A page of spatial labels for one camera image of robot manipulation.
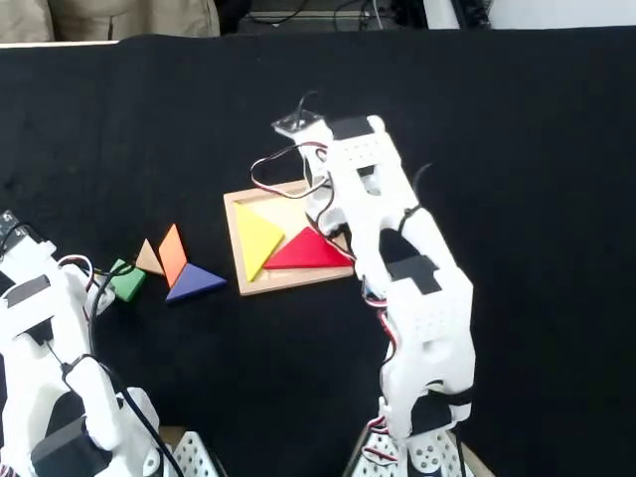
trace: green square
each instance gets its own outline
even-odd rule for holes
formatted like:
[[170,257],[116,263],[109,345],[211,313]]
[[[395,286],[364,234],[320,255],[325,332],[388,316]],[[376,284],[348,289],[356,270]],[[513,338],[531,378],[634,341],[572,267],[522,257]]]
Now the green square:
[[[112,266],[110,271],[115,270],[118,266],[125,263],[122,259],[118,259],[115,262],[115,265]],[[115,295],[117,295],[123,301],[130,301],[132,297],[135,296],[137,289],[143,283],[143,280],[146,278],[146,272],[140,270],[139,268],[135,268],[130,273],[126,273],[121,276],[113,276],[110,283],[115,289]]]

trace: wooden puzzle board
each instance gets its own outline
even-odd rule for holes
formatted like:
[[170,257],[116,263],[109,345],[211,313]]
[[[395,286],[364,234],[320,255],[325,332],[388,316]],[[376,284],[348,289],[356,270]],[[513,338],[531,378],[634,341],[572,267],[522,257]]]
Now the wooden puzzle board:
[[[307,187],[303,181],[288,182],[276,186],[278,189],[289,193],[298,193]],[[237,228],[234,203],[248,207],[252,212],[265,220],[276,224],[285,232],[285,238],[278,245],[274,253],[284,247],[290,240],[309,226],[305,217],[304,199],[286,199],[261,189],[249,189],[246,191],[224,194],[226,216],[230,229],[232,251],[237,270],[238,290],[241,295],[253,295],[264,291],[273,291],[292,286],[317,283],[319,281],[333,280],[353,275],[353,267],[334,268],[293,268],[285,270],[262,269],[253,281],[247,281],[245,268],[240,248],[240,237]],[[338,237],[336,242],[345,246],[344,238]]]

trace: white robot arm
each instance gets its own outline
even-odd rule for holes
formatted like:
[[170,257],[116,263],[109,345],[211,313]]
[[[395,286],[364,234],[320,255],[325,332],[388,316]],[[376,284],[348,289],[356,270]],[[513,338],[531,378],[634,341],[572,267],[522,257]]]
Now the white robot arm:
[[[309,168],[306,214],[314,228],[326,238],[349,228],[363,295],[391,338],[379,417],[370,422],[371,437],[352,473],[366,475],[371,462],[370,471],[388,476],[410,476],[413,468],[455,475],[457,455],[443,452],[452,443],[442,431],[470,414],[472,284],[420,206],[379,117],[328,122],[299,108],[273,126],[294,141]],[[398,231],[418,255],[385,263],[383,229]],[[391,447],[369,445],[382,434]]]
[[[196,432],[186,433],[173,456],[146,392],[115,393],[88,331],[89,317],[114,294],[106,278],[93,279],[86,257],[55,260],[55,249],[36,242],[9,211],[0,216],[0,271],[16,282],[0,300],[7,384],[0,476],[11,468],[21,477],[218,477]],[[89,273],[70,263],[77,259]],[[80,408],[65,413],[59,404],[69,395]]]

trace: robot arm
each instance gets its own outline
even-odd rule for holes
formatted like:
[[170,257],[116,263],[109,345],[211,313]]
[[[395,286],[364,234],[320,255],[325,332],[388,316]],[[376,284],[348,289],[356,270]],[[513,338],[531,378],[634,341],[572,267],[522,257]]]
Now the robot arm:
[[[379,117],[327,122],[303,110],[273,126],[299,146],[310,186],[327,179],[307,197],[307,216],[326,238],[349,228],[356,274],[378,298],[392,337],[381,369],[380,419],[404,453],[417,435],[452,428],[470,413],[472,284],[419,205]],[[305,145],[314,142],[323,152]],[[419,255],[386,263],[383,229],[398,231]]]
[[[117,398],[101,365],[83,358],[90,354],[83,308],[92,304],[96,285],[87,293],[88,277],[74,265],[60,267],[50,242],[37,243],[25,228],[13,234],[7,225],[17,221],[10,213],[0,222],[5,226],[0,225],[0,271],[17,282],[0,302],[7,382],[3,464],[22,477],[142,475],[149,455],[160,460],[151,435],[128,403]],[[97,309],[113,298],[108,291]],[[68,364],[66,375],[61,363]],[[81,417],[52,430],[56,402],[69,389],[81,399]],[[157,428],[159,418],[147,394],[140,389],[129,394]],[[165,468],[164,475],[171,475],[170,466]]]

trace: black fabric background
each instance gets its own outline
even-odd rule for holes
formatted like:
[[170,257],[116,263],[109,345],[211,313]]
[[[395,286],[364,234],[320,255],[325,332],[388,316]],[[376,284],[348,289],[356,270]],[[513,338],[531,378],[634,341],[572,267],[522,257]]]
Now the black fabric background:
[[[150,277],[100,318],[99,355],[230,475],[339,475],[387,340],[354,278],[240,298],[222,194],[287,145],[269,123],[308,89],[330,117],[378,114],[407,175],[433,162],[422,202],[475,286],[468,444],[498,475],[624,469],[634,51],[634,29],[2,51],[0,205],[102,266],[178,223],[229,286],[166,306]],[[266,180],[300,174],[289,161]]]

